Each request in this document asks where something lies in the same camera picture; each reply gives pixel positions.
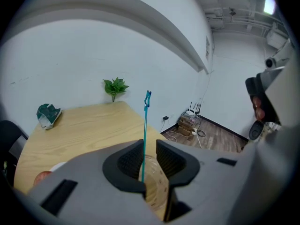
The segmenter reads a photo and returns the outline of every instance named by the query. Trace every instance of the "cable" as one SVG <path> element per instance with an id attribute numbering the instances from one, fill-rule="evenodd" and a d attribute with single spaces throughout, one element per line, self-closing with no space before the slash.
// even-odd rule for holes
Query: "cable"
<path id="1" fill-rule="evenodd" d="M 163 126 L 160 129 L 160 132 L 161 132 L 161 130 L 163 130 L 164 125 L 165 125 L 165 120 L 164 120 Z"/>
<path id="2" fill-rule="evenodd" d="M 191 137 L 191 136 L 194 136 L 193 134 L 192 135 L 190 135 L 190 136 L 184 136 L 184 135 L 182 135 L 182 134 L 180 134 L 180 133 L 176 133 L 176 134 L 178 134 L 178 135 L 180 135 L 180 136 L 183 136 L 183 137 Z"/>
<path id="3" fill-rule="evenodd" d="M 171 135 L 168 135 L 168 136 L 170 136 L 170 137 L 174 138 L 174 139 L 175 139 L 175 142 L 177 142 L 177 139 L 176 139 L 176 137 L 173 137 L 173 136 L 171 136 Z"/>
<path id="4" fill-rule="evenodd" d="M 206 134 L 205 134 L 202 130 L 197 130 L 197 134 L 198 134 L 199 137 L 205 137 L 205 136 L 206 136 Z"/>
<path id="5" fill-rule="evenodd" d="M 211 72 L 210 72 L 210 77 L 211 77 L 211 73 L 213 72 L 212 71 L 212 69 L 213 69 L 213 63 L 211 63 Z M 210 77 L 209 77 L 209 79 L 208 79 L 208 83 L 207 83 L 207 87 L 206 87 L 206 90 L 205 90 L 205 93 L 203 94 L 203 96 L 202 96 L 202 101 L 201 101 L 201 104 L 202 104 L 202 102 L 204 101 L 204 96 L 205 96 L 205 94 L 206 94 L 206 92 L 207 92 L 207 89 L 208 89 L 208 85 L 210 84 Z"/>
<path id="6" fill-rule="evenodd" d="M 198 138 L 198 134 L 197 134 L 197 133 L 196 133 L 196 136 L 197 136 L 198 142 L 199 142 L 199 144 L 200 144 L 200 148 L 203 148 L 203 147 L 201 146 L 201 143 L 200 143 L 200 140 L 199 140 L 199 138 Z"/>

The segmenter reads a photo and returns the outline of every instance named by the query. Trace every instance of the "wooden table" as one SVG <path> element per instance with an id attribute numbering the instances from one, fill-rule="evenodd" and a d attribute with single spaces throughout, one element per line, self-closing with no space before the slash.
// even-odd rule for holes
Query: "wooden table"
<path id="1" fill-rule="evenodd" d="M 77 155 L 118 143 L 143 139 L 144 119 L 125 102 L 91 105 L 62 112 L 54 127 L 38 124 L 21 153 L 14 187 L 27 193 L 35 177 Z M 146 154 L 156 155 L 156 140 L 165 139 L 148 125 Z"/>

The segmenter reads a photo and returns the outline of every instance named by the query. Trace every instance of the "ceiling pipe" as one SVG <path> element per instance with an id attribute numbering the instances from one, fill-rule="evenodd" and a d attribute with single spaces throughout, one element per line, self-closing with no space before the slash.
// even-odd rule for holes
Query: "ceiling pipe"
<path id="1" fill-rule="evenodd" d="M 270 29 L 270 27 L 260 25 L 260 24 L 256 24 L 256 23 L 252 23 L 252 22 L 243 22 L 243 21 L 236 21 L 236 20 L 232 20 L 231 22 L 225 22 L 225 24 L 233 24 L 233 23 L 244 24 L 244 25 L 253 25 L 254 27 L 258 27 L 258 28 Z"/>
<path id="2" fill-rule="evenodd" d="M 212 8 L 204 9 L 204 12 L 205 12 L 206 10 L 216 10 L 216 9 L 230 10 L 229 7 L 212 7 Z M 257 14 L 263 15 L 263 16 L 265 16 L 265 17 L 269 17 L 269 18 L 275 20 L 276 22 L 278 22 L 280 25 L 283 26 L 282 21 L 280 21 L 279 19 L 277 19 L 277 18 L 275 18 L 275 17 L 273 17 L 273 16 L 271 16 L 271 15 L 268 15 L 268 14 L 265 14 L 265 13 L 261 13 L 261 12 L 257 12 L 257 11 L 251 11 L 251 10 L 248 10 L 248 9 L 242 9 L 242 8 L 235 8 L 235 10 L 245 11 L 245 12 L 250 12 L 251 14 L 252 14 L 252 13 L 257 13 Z"/>
<path id="3" fill-rule="evenodd" d="M 213 32 L 220 32 L 220 33 L 222 33 L 222 32 L 232 32 L 232 33 L 241 33 L 241 34 L 249 35 L 249 33 L 247 33 L 247 32 L 236 31 L 236 30 L 230 30 L 230 29 L 221 29 L 221 30 L 216 29 L 216 30 L 213 30 Z M 258 37 L 258 38 L 261 38 L 261 36 L 256 35 L 256 34 L 251 34 L 251 36 L 256 36 L 256 37 Z"/>
<path id="4" fill-rule="evenodd" d="M 261 22 L 261 21 L 258 21 L 258 20 L 254 20 L 254 19 L 247 19 L 247 18 L 240 18 L 240 17 L 234 17 L 236 21 L 238 20 L 243 20 L 243 21 L 247 21 L 247 22 L 250 22 L 250 23 L 259 23 L 259 24 L 262 24 L 262 25 L 266 25 L 266 26 L 272 26 L 272 24 L 269 24 L 267 22 Z"/>
<path id="5" fill-rule="evenodd" d="M 266 29 L 263 28 L 263 29 L 262 29 L 262 32 L 261 32 L 261 36 L 262 36 L 262 37 L 263 37 L 263 34 L 264 34 L 265 31 L 266 31 Z"/>
<path id="6" fill-rule="evenodd" d="M 213 20 L 213 19 L 220 19 L 220 18 L 224 18 L 224 17 L 207 17 L 207 20 Z"/>
<path id="7" fill-rule="evenodd" d="M 263 27 L 263 28 L 271 28 L 271 25 L 262 25 L 262 24 L 257 24 L 255 22 L 249 22 L 249 21 L 239 21 L 233 18 L 233 16 L 231 17 L 231 23 L 242 23 L 242 24 L 247 24 L 247 25 L 253 25 L 253 26 L 257 26 L 257 27 Z"/>
<path id="8" fill-rule="evenodd" d="M 269 31 L 269 29 L 265 29 L 265 31 L 263 32 L 263 37 L 265 37 L 266 36 L 266 33 Z"/>

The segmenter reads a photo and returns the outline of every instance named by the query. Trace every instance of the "blue rod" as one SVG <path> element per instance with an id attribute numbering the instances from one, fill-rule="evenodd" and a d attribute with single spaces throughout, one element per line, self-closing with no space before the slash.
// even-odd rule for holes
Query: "blue rod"
<path id="1" fill-rule="evenodd" d="M 147 139 L 147 116 L 148 116 L 148 107 L 150 107 L 150 97 L 151 92 L 147 91 L 146 98 L 144 100 L 145 107 L 145 124 L 144 124 L 144 158 L 142 161 L 142 182 L 145 180 L 145 163 L 146 163 L 146 139 Z"/>
<path id="2" fill-rule="evenodd" d="M 144 124 L 144 159 L 142 162 L 142 182 L 144 182 L 145 177 L 145 160 L 146 160 L 146 138 L 147 138 L 147 116 L 148 116 L 148 107 L 145 107 L 145 124 Z"/>

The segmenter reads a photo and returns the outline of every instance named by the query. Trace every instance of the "cardboard box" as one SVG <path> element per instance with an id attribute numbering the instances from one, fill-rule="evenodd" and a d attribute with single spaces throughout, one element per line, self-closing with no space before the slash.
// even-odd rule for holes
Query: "cardboard box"
<path id="1" fill-rule="evenodd" d="M 193 131 L 194 127 L 196 126 L 195 118 L 191 118 L 186 115 L 182 115 L 180 120 L 178 121 L 178 125 L 183 127 L 188 131 Z"/>
<path id="2" fill-rule="evenodd" d="M 192 134 L 191 131 L 188 131 L 188 130 L 184 129 L 184 128 L 181 127 L 181 126 L 178 127 L 177 132 L 178 132 L 178 133 L 181 133 L 181 134 L 184 135 L 184 136 L 190 136 L 190 135 Z"/>

